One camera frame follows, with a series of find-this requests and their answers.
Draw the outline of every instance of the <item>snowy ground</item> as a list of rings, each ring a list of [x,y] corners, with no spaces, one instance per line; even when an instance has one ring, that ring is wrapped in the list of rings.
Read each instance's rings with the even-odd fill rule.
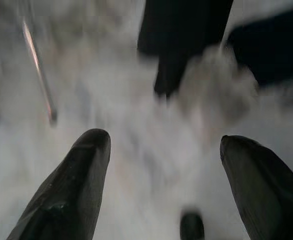
[[[14,44],[0,38],[0,239],[77,137],[91,128],[106,129],[112,139],[94,239],[178,240],[185,208],[200,209],[208,240],[249,239],[221,165],[219,141],[225,134],[254,138],[293,170],[293,106],[284,107],[277,89],[257,98],[252,75],[237,72],[232,53],[217,48],[191,64],[171,103],[156,101],[157,63],[135,52],[144,3],[127,0],[130,7],[122,9],[107,2],[113,8],[99,11],[100,22],[87,25],[84,35],[75,36],[76,17],[69,16],[65,24],[52,25],[54,36],[40,40],[59,110],[53,128],[21,36]],[[290,6],[292,0],[235,0],[227,31]],[[120,25],[110,13],[125,16]],[[94,26],[99,31],[90,31]]]

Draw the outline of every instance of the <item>black object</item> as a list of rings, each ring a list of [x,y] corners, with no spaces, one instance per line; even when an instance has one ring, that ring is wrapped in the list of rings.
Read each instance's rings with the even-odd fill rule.
[[[205,237],[205,229],[202,219],[197,212],[185,212],[180,222],[181,240],[202,240]]]
[[[261,87],[293,78],[293,10],[236,27],[227,44]]]
[[[137,48],[159,57],[154,91],[177,91],[187,62],[222,40],[233,0],[146,0]]]
[[[7,240],[92,240],[110,148],[106,131],[84,133],[39,187]]]
[[[243,136],[224,136],[220,154],[250,239],[293,240],[293,172],[288,166]]]

